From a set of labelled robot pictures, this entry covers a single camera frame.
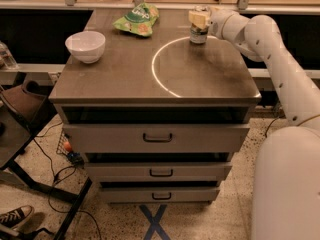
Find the bowl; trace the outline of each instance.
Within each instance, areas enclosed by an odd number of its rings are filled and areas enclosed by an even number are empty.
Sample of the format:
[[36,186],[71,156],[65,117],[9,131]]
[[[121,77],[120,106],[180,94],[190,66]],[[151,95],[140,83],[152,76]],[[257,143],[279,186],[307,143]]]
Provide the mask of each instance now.
[[96,31],[83,31],[69,36],[65,42],[68,51],[84,63],[100,59],[105,49],[106,38]]

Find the bag of chips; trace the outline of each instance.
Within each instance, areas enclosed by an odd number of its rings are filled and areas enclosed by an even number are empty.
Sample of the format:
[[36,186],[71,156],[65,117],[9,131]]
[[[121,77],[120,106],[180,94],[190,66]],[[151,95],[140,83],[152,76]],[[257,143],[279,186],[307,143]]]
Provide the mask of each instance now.
[[158,9],[151,4],[141,3],[131,12],[116,20],[113,26],[139,36],[151,36],[152,26],[159,18]]

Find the countertop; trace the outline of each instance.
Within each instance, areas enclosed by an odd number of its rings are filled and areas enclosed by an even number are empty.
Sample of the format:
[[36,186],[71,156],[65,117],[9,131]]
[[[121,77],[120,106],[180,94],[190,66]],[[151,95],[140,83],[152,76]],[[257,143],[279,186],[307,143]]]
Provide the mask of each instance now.
[[[254,104],[260,99],[231,44],[215,38],[206,44],[190,43],[188,10],[159,10],[153,34],[147,38],[113,27],[128,12],[94,11],[86,29],[106,36],[105,52],[93,64],[71,56],[50,95],[53,103]],[[169,50],[160,50],[165,45]]]

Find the drawer handle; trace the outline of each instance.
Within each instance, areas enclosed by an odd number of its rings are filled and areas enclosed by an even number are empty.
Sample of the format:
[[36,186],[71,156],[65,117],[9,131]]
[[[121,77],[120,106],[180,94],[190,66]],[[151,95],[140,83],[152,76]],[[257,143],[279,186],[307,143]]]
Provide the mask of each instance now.
[[171,199],[171,192],[169,192],[168,193],[168,196],[164,196],[164,197],[156,197],[156,194],[155,193],[152,193],[152,199],[153,200],[157,200],[157,201],[159,201],[159,200],[169,200],[169,199]]
[[170,170],[169,174],[157,174],[150,169],[149,174],[151,177],[171,177],[173,175],[173,169]]
[[152,143],[167,143],[167,142],[170,142],[172,141],[172,133],[169,134],[168,138],[163,138],[163,139],[160,139],[160,138],[151,138],[151,137],[148,137],[146,133],[143,134],[142,136],[143,140],[145,142],[152,142]]

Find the concrete floor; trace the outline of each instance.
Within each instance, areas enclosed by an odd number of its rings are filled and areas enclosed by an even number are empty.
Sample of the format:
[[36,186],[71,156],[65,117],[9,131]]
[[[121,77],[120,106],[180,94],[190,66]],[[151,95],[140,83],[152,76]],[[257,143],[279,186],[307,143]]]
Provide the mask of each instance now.
[[[250,120],[250,131],[241,148],[233,157],[233,168],[226,181],[221,184],[217,200],[208,203],[168,203],[160,220],[158,229],[163,229],[170,239],[177,240],[249,240],[251,230],[251,204],[253,192],[253,176],[255,159],[265,132],[273,121],[273,114],[263,111],[256,113]],[[39,134],[44,134],[50,126],[59,124],[56,116]],[[268,133],[286,126],[285,119],[276,120]],[[36,138],[46,154],[52,159],[55,173],[71,165],[66,157],[57,153],[62,125],[50,128],[44,137]],[[16,161],[33,177],[34,180],[52,184],[53,174],[50,160],[43,155],[39,147],[31,142],[24,155]],[[62,177],[72,169],[62,173]],[[77,193],[86,180],[86,172],[77,169],[72,176],[58,186]],[[157,231],[147,235],[150,222],[140,209],[142,204],[106,204],[99,196],[99,186],[93,183],[80,212],[77,213],[66,233],[67,240],[99,239],[97,226],[90,213],[98,223],[102,239],[166,239]],[[56,199],[50,199],[51,205],[60,211],[68,211],[70,205]],[[22,228],[30,232],[46,227],[57,232],[65,217],[64,213],[54,211],[48,202],[48,196],[30,190],[24,186],[14,186],[0,181],[0,213],[5,213],[23,205],[32,205],[35,213],[31,220]],[[155,217],[161,204],[145,204]],[[52,239],[40,233],[36,239]]]

